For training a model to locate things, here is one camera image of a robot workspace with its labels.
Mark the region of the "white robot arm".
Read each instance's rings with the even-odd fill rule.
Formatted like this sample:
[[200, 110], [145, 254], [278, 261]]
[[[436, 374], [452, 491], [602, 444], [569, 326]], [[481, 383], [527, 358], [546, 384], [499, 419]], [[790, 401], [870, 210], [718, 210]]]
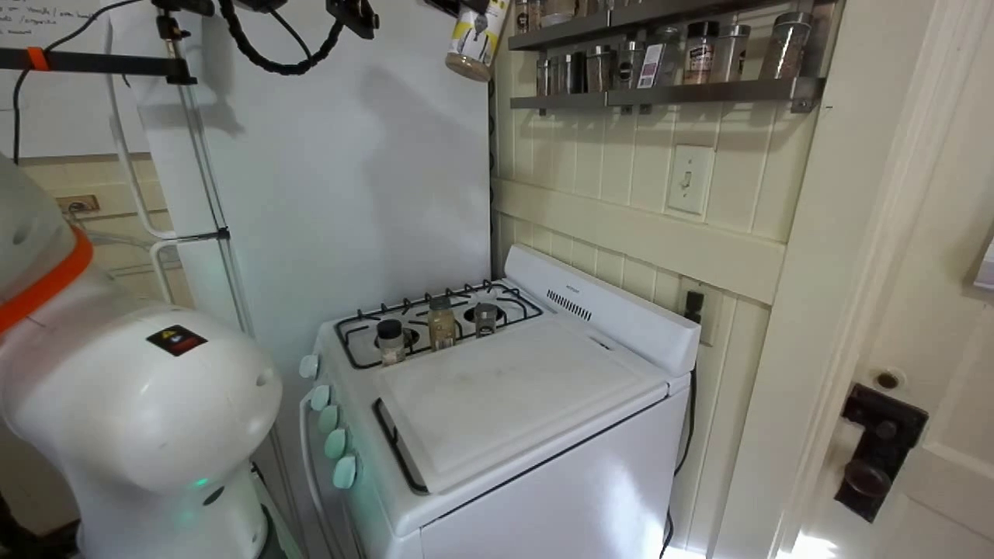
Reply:
[[0, 413], [78, 519], [4, 559], [285, 559], [252, 454], [282, 380], [238, 329], [93, 271], [90, 237], [0, 160]]

